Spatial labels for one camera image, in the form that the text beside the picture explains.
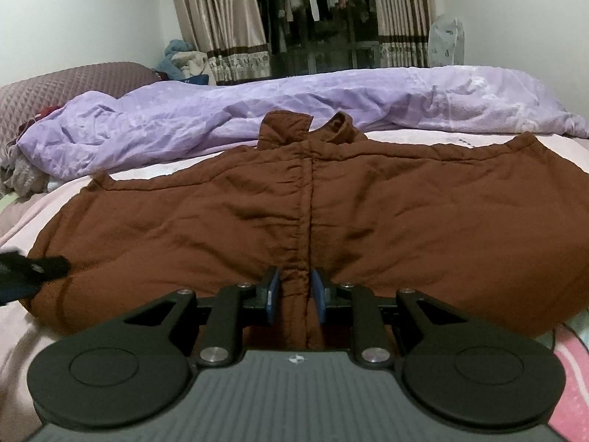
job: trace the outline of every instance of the brown jacket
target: brown jacket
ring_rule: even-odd
[[[368,140],[338,113],[266,116],[257,148],[172,175],[97,177],[40,233],[30,255],[63,255],[71,275],[26,304],[73,333],[179,288],[199,296],[268,265],[282,270],[272,329],[258,347],[339,345],[319,329],[308,280],[392,297],[419,289],[537,336],[589,305],[589,176],[533,135],[502,145]]]

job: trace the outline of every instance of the pillow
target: pillow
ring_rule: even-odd
[[[0,87],[0,146],[17,137],[22,122],[46,106],[64,105],[86,91],[120,98],[157,81],[161,79],[154,70],[121,62],[65,69]]]

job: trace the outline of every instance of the curtain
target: curtain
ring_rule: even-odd
[[[381,67],[428,66],[428,0],[376,0]]]
[[[256,0],[174,0],[182,38],[207,53],[218,85],[269,78]]]

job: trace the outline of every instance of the white wall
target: white wall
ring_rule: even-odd
[[[435,0],[462,20],[465,64],[508,67],[544,81],[589,118],[589,0]]]
[[[158,0],[0,0],[0,85],[83,64],[163,56]]]
[[[170,40],[182,40],[182,34],[180,33],[174,0],[157,0],[157,5],[160,10],[160,36],[163,52]]]

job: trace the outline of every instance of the pink blanket pattern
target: pink blanket pattern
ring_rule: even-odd
[[[589,442],[589,351],[576,332],[559,324],[554,331],[554,353],[567,382],[550,426],[569,442]]]

